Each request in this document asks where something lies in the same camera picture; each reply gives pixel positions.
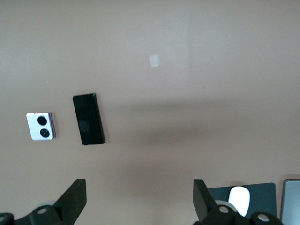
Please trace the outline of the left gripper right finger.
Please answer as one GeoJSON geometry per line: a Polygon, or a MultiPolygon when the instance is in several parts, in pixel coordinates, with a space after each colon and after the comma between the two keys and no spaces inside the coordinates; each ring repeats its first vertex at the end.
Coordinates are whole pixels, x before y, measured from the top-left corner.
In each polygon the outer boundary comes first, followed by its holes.
{"type": "Polygon", "coordinates": [[[228,201],[215,200],[202,179],[193,183],[193,204],[198,217],[193,225],[284,225],[277,216],[254,212],[241,216],[228,201]]]}

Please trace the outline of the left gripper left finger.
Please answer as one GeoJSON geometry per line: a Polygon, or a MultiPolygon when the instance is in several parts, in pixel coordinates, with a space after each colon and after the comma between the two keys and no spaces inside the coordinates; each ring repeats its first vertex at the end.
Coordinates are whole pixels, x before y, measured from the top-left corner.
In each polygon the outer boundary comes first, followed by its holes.
{"type": "Polygon", "coordinates": [[[74,225],[86,203],[86,180],[76,179],[53,204],[39,206],[20,219],[0,213],[0,225],[74,225]]]}

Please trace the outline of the white computer mouse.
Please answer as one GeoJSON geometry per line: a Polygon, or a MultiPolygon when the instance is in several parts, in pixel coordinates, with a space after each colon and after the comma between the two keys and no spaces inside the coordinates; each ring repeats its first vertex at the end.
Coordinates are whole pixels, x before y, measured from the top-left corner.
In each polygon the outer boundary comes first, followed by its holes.
{"type": "Polygon", "coordinates": [[[246,187],[235,186],[230,190],[228,202],[245,217],[250,206],[250,191],[246,187]]]}

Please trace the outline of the small tape mark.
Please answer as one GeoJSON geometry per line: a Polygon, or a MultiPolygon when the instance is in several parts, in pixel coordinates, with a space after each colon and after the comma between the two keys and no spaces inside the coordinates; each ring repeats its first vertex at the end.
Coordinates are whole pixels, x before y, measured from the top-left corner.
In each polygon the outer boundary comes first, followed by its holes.
{"type": "Polygon", "coordinates": [[[156,67],[160,66],[160,56],[159,56],[159,54],[150,55],[149,60],[150,60],[150,67],[151,68],[156,68],[156,67]]]}

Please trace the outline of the lavender flip phone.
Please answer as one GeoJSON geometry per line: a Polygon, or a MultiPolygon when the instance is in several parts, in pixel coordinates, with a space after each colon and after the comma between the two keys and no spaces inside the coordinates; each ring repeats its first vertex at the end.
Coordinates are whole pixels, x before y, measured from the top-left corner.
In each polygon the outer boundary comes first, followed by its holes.
{"type": "Polygon", "coordinates": [[[32,140],[44,141],[56,138],[51,112],[27,113],[26,119],[32,140]]]}

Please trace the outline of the black slab smartphone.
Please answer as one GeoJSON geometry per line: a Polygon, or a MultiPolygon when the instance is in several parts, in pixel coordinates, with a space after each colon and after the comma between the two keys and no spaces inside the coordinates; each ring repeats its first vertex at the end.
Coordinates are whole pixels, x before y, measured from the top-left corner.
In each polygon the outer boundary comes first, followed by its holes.
{"type": "Polygon", "coordinates": [[[76,95],[72,100],[82,144],[104,144],[105,135],[96,93],[76,95]]]}

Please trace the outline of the black mouse pad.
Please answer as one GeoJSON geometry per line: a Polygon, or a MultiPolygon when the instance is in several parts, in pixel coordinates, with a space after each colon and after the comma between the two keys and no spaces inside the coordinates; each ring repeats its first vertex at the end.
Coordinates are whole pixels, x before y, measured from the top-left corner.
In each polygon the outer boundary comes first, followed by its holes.
{"type": "MultiPolygon", "coordinates": [[[[254,212],[266,212],[277,216],[276,185],[274,183],[260,183],[241,185],[250,192],[250,203],[246,218],[250,218],[254,212]]],[[[228,201],[233,186],[209,188],[215,200],[228,201]]]]}

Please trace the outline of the silver closed laptop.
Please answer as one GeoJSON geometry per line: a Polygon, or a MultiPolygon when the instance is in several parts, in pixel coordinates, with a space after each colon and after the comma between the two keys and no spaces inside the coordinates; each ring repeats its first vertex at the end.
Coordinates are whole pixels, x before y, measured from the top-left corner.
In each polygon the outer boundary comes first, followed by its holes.
{"type": "Polygon", "coordinates": [[[300,225],[300,179],[284,181],[281,221],[284,225],[300,225]]]}

